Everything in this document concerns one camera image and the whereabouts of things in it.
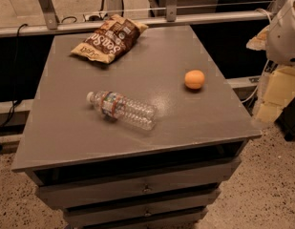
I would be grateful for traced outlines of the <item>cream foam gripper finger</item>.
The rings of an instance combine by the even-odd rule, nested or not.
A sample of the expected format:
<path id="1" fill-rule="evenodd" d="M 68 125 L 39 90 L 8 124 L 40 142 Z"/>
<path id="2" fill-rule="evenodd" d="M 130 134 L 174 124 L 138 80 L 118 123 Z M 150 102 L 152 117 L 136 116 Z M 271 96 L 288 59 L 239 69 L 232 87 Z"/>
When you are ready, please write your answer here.
<path id="1" fill-rule="evenodd" d="M 274 122 L 294 97 L 295 67 L 279 66 L 262 77 L 253 116 L 264 123 Z"/>

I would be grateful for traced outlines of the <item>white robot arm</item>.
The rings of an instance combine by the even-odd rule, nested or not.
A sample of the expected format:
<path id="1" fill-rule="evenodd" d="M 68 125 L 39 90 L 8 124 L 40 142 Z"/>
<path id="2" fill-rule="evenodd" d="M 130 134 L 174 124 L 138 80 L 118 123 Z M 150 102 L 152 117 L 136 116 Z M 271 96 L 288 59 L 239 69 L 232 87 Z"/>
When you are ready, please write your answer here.
<path id="1" fill-rule="evenodd" d="M 267 58 L 253 116 L 265 123 L 274 122 L 295 97 L 295 0 L 287 0 L 246 47 L 265 51 Z"/>

